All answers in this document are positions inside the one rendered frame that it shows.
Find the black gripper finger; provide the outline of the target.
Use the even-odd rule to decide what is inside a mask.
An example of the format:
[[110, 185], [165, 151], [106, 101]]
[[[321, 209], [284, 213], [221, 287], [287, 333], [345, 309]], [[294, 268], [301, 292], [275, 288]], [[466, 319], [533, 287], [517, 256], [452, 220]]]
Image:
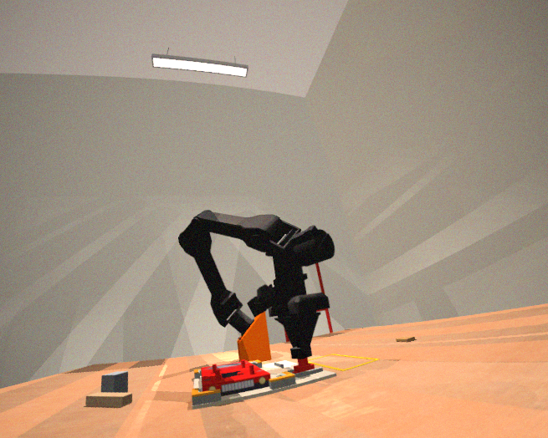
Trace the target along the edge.
[[318, 312], [286, 318], [294, 325], [302, 354], [309, 353], [315, 326], [320, 315], [321, 312]]
[[278, 322], [280, 322], [282, 325], [284, 325], [284, 330], [286, 331], [288, 337], [289, 337], [289, 341], [291, 342], [291, 345], [293, 347], [296, 347], [296, 342], [298, 341], [297, 339], [297, 334], [296, 334], [296, 331], [294, 329], [294, 325], [289, 322], [287, 319], [287, 317], [284, 317], [284, 318], [275, 318], [275, 320], [277, 320]]

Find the black tyre with white wheel rim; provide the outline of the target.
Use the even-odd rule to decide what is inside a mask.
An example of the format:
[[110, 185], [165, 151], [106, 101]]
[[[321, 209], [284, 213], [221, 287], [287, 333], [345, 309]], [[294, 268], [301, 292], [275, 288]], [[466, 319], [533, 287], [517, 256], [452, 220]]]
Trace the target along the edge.
[[293, 347], [290, 349], [290, 352], [291, 352], [291, 359], [303, 359], [303, 358], [308, 358], [310, 356], [312, 356], [312, 351], [311, 351], [311, 346], [310, 346], [310, 349], [309, 349], [309, 353], [307, 354], [302, 354], [302, 351], [300, 348], [297, 348], [296, 347]]

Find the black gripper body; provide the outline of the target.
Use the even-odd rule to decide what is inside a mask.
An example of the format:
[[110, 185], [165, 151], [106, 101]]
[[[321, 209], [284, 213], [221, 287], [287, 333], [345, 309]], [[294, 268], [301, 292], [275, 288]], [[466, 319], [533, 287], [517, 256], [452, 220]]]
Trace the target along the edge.
[[284, 318], [289, 316], [300, 316], [316, 313], [316, 310], [330, 308], [328, 297], [320, 293], [306, 294], [305, 279], [307, 274], [303, 274], [303, 269], [289, 269], [277, 272], [275, 280], [281, 284], [288, 298], [287, 303], [276, 303], [279, 308], [269, 308], [269, 316]]

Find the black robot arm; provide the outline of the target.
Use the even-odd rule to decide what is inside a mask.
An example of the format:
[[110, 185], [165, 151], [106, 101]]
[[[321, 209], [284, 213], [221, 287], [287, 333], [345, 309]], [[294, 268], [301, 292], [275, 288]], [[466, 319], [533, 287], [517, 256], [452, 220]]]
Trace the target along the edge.
[[[318, 230], [315, 225], [301, 232], [300, 228], [272, 214], [241, 217], [205, 210], [196, 215], [180, 233], [179, 244], [197, 262], [212, 294], [210, 305], [219, 324], [225, 328], [229, 323], [241, 336], [255, 319], [239, 310], [243, 305], [235, 293], [226, 289], [210, 253], [212, 239], [209, 232], [243, 240], [248, 247], [266, 252], [267, 257], [273, 257], [275, 273], [303, 269], [303, 266], [322, 262], [335, 255], [335, 245], [330, 235]], [[284, 234], [287, 235], [277, 244]], [[279, 308], [276, 305], [279, 301], [282, 304], [289, 300], [276, 279], [274, 287], [270, 284], [258, 288], [257, 296], [249, 300], [248, 306], [256, 318], [270, 307]]]

